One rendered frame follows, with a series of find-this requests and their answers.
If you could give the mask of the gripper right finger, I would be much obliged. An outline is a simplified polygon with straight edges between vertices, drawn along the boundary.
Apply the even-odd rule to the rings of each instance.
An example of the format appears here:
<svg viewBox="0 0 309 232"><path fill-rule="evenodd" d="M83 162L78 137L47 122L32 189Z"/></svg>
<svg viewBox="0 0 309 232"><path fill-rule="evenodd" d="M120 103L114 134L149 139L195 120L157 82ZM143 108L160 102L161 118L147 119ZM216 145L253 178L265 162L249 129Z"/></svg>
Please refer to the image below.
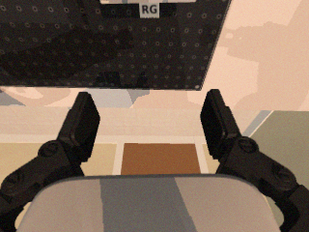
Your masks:
<svg viewBox="0 0 309 232"><path fill-rule="evenodd" d="M284 216L281 232L309 232L309 189L296 182L291 170L260 152L254 139L241 135L219 89L207 92L200 119L210 156L220 163L215 173L242 178L270 197Z"/></svg>

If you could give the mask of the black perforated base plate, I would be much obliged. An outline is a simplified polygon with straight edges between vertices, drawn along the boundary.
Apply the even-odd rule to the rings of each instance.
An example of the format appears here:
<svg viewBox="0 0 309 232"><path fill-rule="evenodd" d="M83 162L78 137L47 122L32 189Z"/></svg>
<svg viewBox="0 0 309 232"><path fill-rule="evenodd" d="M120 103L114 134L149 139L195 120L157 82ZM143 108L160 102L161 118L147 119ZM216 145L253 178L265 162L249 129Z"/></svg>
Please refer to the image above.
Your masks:
<svg viewBox="0 0 309 232"><path fill-rule="evenodd" d="M201 91L232 0L0 0L0 87Z"/></svg>

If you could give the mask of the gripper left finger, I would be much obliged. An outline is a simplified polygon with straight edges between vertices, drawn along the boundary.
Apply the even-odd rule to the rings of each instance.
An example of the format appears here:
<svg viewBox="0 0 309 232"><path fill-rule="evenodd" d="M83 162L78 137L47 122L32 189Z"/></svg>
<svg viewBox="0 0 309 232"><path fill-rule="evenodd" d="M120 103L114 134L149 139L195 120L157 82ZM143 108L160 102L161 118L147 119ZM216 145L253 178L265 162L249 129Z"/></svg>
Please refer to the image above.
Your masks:
<svg viewBox="0 0 309 232"><path fill-rule="evenodd" d="M91 157L99 122L91 94L78 92L56 140L43 143L35 158L3 180L0 232L16 231L16 218L42 188L66 178L85 176L80 165Z"/></svg>

